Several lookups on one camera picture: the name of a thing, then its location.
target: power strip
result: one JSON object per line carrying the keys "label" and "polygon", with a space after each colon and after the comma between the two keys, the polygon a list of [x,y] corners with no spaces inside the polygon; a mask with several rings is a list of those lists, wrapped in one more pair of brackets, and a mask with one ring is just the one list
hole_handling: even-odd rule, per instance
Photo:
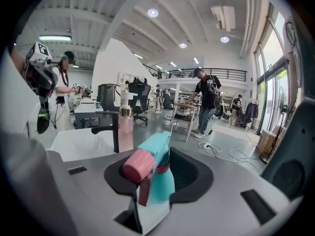
{"label": "power strip", "polygon": [[202,146],[204,149],[208,149],[211,147],[211,143],[204,143],[204,145]]}

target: air conditioner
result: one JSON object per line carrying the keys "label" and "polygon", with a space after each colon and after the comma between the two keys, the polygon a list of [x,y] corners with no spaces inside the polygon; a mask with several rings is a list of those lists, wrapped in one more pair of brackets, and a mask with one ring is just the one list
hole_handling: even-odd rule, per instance
{"label": "air conditioner", "polygon": [[213,6],[211,7],[212,14],[216,20],[217,29],[226,29],[230,32],[235,29],[235,11],[232,6]]}

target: railing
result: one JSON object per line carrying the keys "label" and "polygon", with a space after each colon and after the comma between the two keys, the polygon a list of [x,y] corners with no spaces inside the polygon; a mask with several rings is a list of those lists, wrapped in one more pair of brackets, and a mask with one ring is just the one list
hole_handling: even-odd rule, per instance
{"label": "railing", "polygon": [[[170,78],[194,78],[192,69],[171,70],[167,72],[161,72],[152,67],[143,64],[153,77],[158,79],[170,79]],[[219,79],[228,79],[235,81],[246,82],[246,71],[236,69],[221,69],[221,68],[203,68],[204,72],[208,75],[216,75]]]}

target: white sink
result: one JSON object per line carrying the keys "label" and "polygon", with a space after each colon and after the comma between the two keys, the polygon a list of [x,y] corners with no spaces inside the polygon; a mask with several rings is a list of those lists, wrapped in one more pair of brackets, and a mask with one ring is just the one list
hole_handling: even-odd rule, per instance
{"label": "white sink", "polygon": [[101,131],[96,135],[90,128],[60,131],[50,150],[58,152],[64,162],[115,154],[113,131]]}

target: black cap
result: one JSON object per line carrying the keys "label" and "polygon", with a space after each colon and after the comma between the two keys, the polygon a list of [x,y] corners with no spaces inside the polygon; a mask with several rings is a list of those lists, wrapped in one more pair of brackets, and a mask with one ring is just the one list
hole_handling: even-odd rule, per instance
{"label": "black cap", "polygon": [[197,67],[197,68],[193,71],[195,77],[198,77],[199,72],[201,72],[201,71],[203,71],[202,68]]}
{"label": "black cap", "polygon": [[69,64],[74,64],[75,65],[75,59],[74,59],[74,54],[72,51],[66,51],[64,54],[68,56],[68,62]]}

